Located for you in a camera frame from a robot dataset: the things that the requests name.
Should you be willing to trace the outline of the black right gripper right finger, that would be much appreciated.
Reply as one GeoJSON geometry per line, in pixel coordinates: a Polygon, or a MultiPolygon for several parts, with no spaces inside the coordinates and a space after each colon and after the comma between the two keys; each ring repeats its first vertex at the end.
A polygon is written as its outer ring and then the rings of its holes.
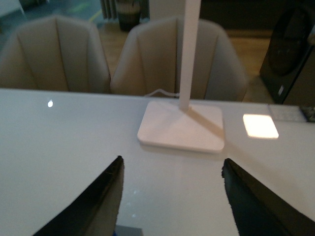
{"type": "Polygon", "coordinates": [[[315,223],[245,171],[232,159],[221,175],[241,236],[313,236],[315,223]]]}

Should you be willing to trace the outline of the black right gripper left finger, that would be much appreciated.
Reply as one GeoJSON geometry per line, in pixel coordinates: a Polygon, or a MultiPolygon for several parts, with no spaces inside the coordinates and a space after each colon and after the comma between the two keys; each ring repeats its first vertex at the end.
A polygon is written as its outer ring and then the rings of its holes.
{"type": "Polygon", "coordinates": [[[124,160],[117,158],[36,236],[113,236],[124,183],[124,160]]]}

